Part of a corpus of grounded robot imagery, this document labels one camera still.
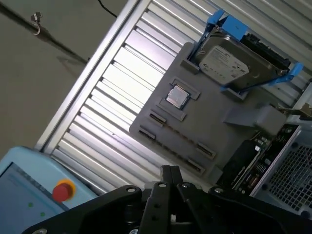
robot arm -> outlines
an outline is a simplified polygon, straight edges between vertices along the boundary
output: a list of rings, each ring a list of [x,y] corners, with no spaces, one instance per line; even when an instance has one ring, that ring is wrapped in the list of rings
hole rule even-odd
[[[127,185],[36,224],[23,234],[307,234],[312,222],[231,190],[208,193],[163,166],[152,189]]]

metal mesh panel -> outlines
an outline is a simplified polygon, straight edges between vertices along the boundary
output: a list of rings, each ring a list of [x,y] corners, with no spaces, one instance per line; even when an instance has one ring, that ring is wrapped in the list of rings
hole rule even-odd
[[[270,184],[269,191],[295,211],[312,208],[312,148],[299,145],[290,151]]]

hard drive label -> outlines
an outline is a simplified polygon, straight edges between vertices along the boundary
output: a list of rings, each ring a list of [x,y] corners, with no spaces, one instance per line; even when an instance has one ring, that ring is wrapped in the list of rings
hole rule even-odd
[[[228,84],[249,73],[246,64],[221,46],[215,46],[199,64],[206,75],[220,84]]]

hard drive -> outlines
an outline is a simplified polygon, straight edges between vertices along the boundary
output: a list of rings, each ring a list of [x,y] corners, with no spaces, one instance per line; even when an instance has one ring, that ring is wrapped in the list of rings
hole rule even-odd
[[[266,82],[287,72],[287,67],[277,67],[217,29],[212,30],[201,44],[194,60],[203,73],[233,90]]]

red emergency stop button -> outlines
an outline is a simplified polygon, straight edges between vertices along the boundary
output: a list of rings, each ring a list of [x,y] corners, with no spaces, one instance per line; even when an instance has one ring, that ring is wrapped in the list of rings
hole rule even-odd
[[[57,185],[52,191],[52,198],[58,202],[66,201],[73,195],[74,188],[68,183],[61,183]]]

